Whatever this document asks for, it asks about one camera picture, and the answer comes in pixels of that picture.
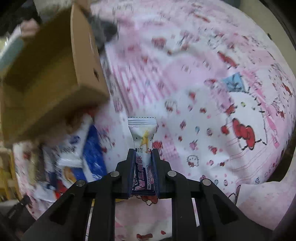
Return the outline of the blue white snack bag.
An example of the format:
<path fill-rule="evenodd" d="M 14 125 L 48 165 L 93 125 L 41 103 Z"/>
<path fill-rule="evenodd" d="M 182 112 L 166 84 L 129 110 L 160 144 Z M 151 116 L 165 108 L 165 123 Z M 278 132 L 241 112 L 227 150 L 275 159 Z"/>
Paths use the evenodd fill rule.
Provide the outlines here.
<path fill-rule="evenodd" d="M 107 174 L 91 115 L 85 113 L 78 129 L 68 133 L 56 146 L 42 146 L 46 181 L 36 185 L 35 196 L 55 202 L 74 183 L 100 180 Z"/>

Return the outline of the pink cartoon bed sheet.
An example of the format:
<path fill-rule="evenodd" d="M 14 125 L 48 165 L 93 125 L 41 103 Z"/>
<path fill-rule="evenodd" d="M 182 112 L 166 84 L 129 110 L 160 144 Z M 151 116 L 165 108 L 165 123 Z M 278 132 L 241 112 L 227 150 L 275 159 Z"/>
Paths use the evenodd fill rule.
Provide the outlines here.
<path fill-rule="evenodd" d="M 44 136 L 58 145 L 87 113 L 107 172 L 133 147 L 130 116 L 155 118 L 152 148 L 188 179 L 208 178 L 235 202 L 268 180 L 295 126 L 295 76 L 267 34 L 222 1 L 98 1 L 117 24 L 101 63 L 110 99 Z M 33 142 L 14 145 L 18 183 L 37 220 L 53 203 L 35 196 Z"/>

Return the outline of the brown cardboard box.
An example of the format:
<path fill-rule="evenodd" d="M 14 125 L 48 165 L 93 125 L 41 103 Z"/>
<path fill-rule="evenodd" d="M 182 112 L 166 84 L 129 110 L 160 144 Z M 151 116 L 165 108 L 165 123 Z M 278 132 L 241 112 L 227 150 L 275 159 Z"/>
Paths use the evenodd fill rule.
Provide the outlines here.
<path fill-rule="evenodd" d="M 109 99 L 95 38 L 75 1 L 25 44 L 1 81 L 3 142 L 34 139 L 75 110 Z"/>

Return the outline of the grey cloth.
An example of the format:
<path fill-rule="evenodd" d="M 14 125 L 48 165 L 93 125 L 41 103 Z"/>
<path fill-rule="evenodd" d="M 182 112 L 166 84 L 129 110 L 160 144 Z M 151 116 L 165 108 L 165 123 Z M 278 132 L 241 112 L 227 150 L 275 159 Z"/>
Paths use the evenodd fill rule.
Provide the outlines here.
<path fill-rule="evenodd" d="M 94 15 L 86 10 L 83 10 L 83 14 L 91 26 L 98 51 L 103 51 L 105 44 L 118 34 L 117 24 L 102 19 L 99 15 Z"/>

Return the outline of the white star candy packet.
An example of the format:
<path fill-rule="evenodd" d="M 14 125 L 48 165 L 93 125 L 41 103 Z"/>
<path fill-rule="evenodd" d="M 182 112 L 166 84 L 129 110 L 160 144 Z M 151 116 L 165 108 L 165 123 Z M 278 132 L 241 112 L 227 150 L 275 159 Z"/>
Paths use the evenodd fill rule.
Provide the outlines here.
<path fill-rule="evenodd" d="M 135 150 L 132 192 L 145 195 L 154 191 L 151 154 L 154 134 L 157 132 L 157 120 L 155 118 L 130 117 L 128 118 L 128 128 Z"/>

